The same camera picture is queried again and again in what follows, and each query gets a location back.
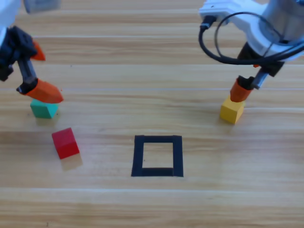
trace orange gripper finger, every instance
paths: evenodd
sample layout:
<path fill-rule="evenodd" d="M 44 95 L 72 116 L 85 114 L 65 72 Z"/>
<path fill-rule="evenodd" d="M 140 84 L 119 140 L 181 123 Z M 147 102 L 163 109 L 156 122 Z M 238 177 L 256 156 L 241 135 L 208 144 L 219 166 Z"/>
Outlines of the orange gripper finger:
<path fill-rule="evenodd" d="M 230 100 L 233 102 L 242 102 L 247 99 L 252 90 L 246 90 L 238 84 L 238 80 L 230 90 Z"/>
<path fill-rule="evenodd" d="M 33 40 L 33 43 L 34 43 L 35 49 L 37 51 L 37 54 L 35 56 L 32 56 L 32 59 L 38 60 L 38 61 L 45 61 L 46 60 L 46 56 L 43 53 L 43 51 L 42 51 L 39 43 L 37 41 L 35 41 L 35 40 Z"/>
<path fill-rule="evenodd" d="M 24 95 L 50 104 L 58 104 L 63 101 L 62 94 L 56 86 L 40 79 L 38 79 L 36 87 Z"/>

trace red cube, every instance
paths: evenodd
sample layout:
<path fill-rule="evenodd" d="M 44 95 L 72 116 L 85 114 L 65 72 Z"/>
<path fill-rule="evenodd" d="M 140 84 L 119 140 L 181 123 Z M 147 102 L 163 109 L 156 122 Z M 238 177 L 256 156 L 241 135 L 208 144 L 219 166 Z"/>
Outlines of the red cube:
<path fill-rule="evenodd" d="M 52 133 L 53 141 L 60 159 L 79 153 L 72 128 Z"/>

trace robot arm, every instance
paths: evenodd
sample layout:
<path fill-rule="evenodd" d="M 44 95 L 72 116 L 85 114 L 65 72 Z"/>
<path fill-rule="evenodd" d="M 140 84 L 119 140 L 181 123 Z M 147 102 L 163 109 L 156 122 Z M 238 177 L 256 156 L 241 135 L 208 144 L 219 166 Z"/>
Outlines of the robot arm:
<path fill-rule="evenodd" d="M 45 61 L 39 44 L 17 26 L 10 28 L 20 7 L 20 0 L 3 0 L 0 3 L 0 80 L 6 81 L 18 63 L 23 82 L 17 88 L 22 95 L 45 103 L 63 101 L 61 92 L 54 85 L 37 78 L 32 60 Z"/>
<path fill-rule="evenodd" d="M 236 61 L 235 65 L 252 65 L 249 62 L 259 61 L 255 67 L 261 68 L 256 77 L 239 76 L 237 78 L 230 91 L 232 101 L 246 100 L 254 88 L 259 89 L 262 86 L 268 75 L 274 77 L 286 61 L 294 60 L 303 54 L 304 48 L 302 51 L 278 61 L 266 61 L 267 58 L 268 60 L 272 57 L 279 58 L 280 54 L 282 56 L 282 53 L 286 53 L 296 46 L 300 47 L 300 44 L 303 46 L 304 6 L 299 2 L 299 0 L 270 0 L 268 4 L 261 5 L 253 0 L 207 0 L 200 9 L 201 18 L 204 20 L 211 17 L 211 24 L 213 21 L 220 22 L 229 15 L 244 12 L 230 17 L 223 23 L 223 25 L 229 22 L 234 23 L 247 38 L 247 42 L 237 58 L 239 64 Z M 254 17 L 248 12 L 260 15 L 260 17 Z M 208 29 L 210 24 L 202 24 L 201 28 L 202 26 L 205 27 L 204 29 Z"/>

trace square target area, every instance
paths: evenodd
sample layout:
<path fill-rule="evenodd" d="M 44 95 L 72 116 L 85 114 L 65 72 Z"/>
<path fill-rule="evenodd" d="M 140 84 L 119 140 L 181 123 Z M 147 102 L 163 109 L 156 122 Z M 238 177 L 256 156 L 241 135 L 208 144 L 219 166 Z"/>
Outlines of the square target area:
<path fill-rule="evenodd" d="M 143 149 L 145 143 L 172 143 L 173 167 L 143 168 Z M 182 137 L 136 135 L 134 140 L 134 156 L 132 177 L 183 177 Z"/>

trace gray cylinder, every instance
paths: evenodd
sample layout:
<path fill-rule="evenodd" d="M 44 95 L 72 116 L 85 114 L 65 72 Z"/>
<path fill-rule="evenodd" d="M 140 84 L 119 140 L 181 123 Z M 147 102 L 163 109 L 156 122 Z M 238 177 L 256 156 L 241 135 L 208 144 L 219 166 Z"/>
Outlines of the gray cylinder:
<path fill-rule="evenodd" d="M 263 17 L 272 24 L 270 28 L 260 20 L 260 29 L 271 42 L 292 45 L 304 38 L 303 0 L 270 0 Z M 275 28 L 282 36 L 273 31 Z"/>

